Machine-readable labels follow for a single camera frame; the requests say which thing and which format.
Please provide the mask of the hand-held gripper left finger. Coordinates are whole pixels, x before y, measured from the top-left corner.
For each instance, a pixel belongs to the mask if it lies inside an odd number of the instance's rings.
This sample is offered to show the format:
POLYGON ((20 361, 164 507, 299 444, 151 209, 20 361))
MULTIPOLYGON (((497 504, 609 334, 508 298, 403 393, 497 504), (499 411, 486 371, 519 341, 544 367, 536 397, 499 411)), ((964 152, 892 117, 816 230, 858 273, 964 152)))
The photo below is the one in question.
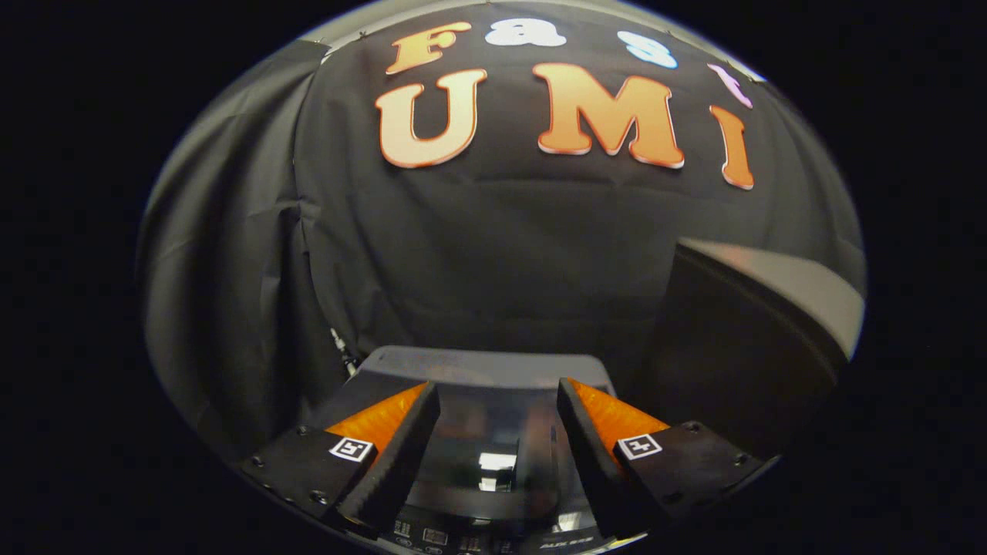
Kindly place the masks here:
POLYGON ((416 481, 440 417, 422 382, 331 426, 300 425, 240 464, 265 492, 341 533, 384 533, 416 481))

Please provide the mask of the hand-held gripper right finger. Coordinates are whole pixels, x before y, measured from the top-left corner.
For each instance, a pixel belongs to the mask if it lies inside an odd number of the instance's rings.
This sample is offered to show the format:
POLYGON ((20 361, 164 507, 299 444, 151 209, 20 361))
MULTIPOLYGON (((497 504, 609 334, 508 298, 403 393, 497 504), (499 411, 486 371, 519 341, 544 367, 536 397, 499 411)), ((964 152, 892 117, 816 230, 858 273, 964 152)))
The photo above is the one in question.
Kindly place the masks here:
POLYGON ((708 512, 764 472, 701 422, 666 424, 571 377, 557 407, 597 527, 615 540, 708 512))

